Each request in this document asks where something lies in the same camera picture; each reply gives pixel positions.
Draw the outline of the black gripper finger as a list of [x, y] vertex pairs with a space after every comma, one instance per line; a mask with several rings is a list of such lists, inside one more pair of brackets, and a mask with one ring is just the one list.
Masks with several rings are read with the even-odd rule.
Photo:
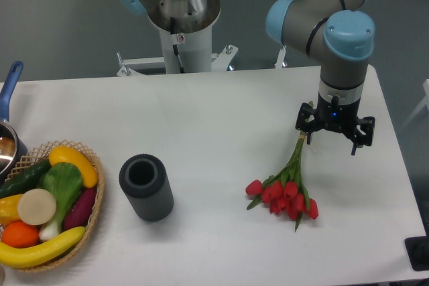
[[349, 140], [352, 141], [351, 155], [356, 154], [357, 149], [364, 146], [372, 146], [375, 130], [375, 118], [364, 117], [356, 120], [356, 125], [352, 126]]
[[305, 136], [308, 145], [311, 144], [312, 134], [318, 130], [316, 119], [314, 118], [315, 114], [316, 110], [312, 101], [302, 103], [298, 111], [295, 128], [299, 130], [301, 135]]

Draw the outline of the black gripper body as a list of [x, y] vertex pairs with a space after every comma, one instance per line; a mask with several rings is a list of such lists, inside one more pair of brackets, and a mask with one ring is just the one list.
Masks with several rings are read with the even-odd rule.
[[364, 84], [337, 88], [320, 80], [314, 120], [327, 131], [345, 133], [358, 124], [358, 110]]

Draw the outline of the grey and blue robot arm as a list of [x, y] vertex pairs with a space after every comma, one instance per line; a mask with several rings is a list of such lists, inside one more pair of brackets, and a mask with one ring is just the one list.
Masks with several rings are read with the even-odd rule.
[[[220, 0], [120, 0], [158, 29], [169, 74], [212, 72], [212, 26]], [[343, 134], [354, 149], [373, 142], [375, 119], [358, 117], [375, 24], [360, 11], [367, 0], [277, 0], [265, 19], [267, 35], [321, 65], [318, 101], [304, 103], [297, 130]]]

